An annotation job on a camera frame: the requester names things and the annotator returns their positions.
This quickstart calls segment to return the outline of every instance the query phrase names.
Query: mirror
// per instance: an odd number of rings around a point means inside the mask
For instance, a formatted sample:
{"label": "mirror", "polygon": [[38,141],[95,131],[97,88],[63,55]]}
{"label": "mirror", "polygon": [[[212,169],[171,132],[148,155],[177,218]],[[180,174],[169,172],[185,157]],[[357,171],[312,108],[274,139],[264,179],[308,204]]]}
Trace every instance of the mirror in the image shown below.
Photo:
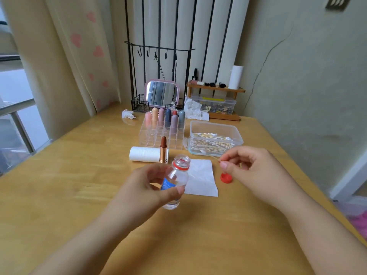
{"label": "mirror", "polygon": [[145,83],[144,100],[151,107],[165,108],[166,104],[177,104],[180,89],[174,81],[152,79]]}

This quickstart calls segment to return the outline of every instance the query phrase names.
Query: person's right hand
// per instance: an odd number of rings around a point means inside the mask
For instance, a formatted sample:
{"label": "person's right hand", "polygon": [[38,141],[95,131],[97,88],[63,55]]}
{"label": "person's right hand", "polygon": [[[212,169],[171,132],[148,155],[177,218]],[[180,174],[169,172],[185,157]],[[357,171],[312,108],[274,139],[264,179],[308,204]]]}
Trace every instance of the person's right hand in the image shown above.
{"label": "person's right hand", "polygon": [[224,171],[248,187],[255,196],[283,212],[305,194],[279,161],[265,149],[237,146],[224,153],[219,160]]}

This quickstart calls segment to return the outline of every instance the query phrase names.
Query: hand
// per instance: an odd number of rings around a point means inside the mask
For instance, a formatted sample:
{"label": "hand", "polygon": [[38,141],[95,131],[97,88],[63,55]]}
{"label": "hand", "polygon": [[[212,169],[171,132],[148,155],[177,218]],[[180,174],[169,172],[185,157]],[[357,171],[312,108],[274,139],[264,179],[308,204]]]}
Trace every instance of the hand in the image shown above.
{"label": "hand", "polygon": [[219,159],[221,168],[248,187],[264,202],[287,210],[305,194],[279,161],[267,150],[237,146]]}
{"label": "hand", "polygon": [[168,168],[166,164],[149,164],[135,169],[114,199],[108,204],[104,218],[113,220],[113,226],[134,230],[166,203],[178,199],[185,186],[162,190],[151,183],[162,184]]}

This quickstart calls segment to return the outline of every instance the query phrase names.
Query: white tissue roll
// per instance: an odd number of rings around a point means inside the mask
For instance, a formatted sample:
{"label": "white tissue roll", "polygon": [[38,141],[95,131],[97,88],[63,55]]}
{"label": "white tissue roll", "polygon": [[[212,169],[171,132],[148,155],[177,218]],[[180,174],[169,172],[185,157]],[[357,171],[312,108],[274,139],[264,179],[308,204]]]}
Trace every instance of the white tissue roll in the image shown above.
{"label": "white tissue roll", "polygon": [[160,157],[160,148],[149,147],[132,147],[129,154],[129,159],[132,161],[153,162],[158,163]]}
{"label": "white tissue roll", "polygon": [[233,66],[231,78],[229,79],[228,88],[232,90],[238,90],[240,86],[240,80],[242,76],[243,67],[242,66]]}

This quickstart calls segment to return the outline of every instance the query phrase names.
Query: person's left hand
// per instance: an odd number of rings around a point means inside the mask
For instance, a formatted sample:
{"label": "person's left hand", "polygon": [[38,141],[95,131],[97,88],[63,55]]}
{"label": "person's left hand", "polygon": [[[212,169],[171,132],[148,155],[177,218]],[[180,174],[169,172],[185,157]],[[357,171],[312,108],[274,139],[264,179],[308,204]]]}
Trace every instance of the person's left hand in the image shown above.
{"label": "person's left hand", "polygon": [[149,164],[135,169],[108,204],[102,214],[108,218],[112,226],[121,230],[132,231],[166,203],[178,199],[185,191],[184,186],[176,186],[167,190],[160,189],[151,183],[162,184],[168,168],[167,164]]}

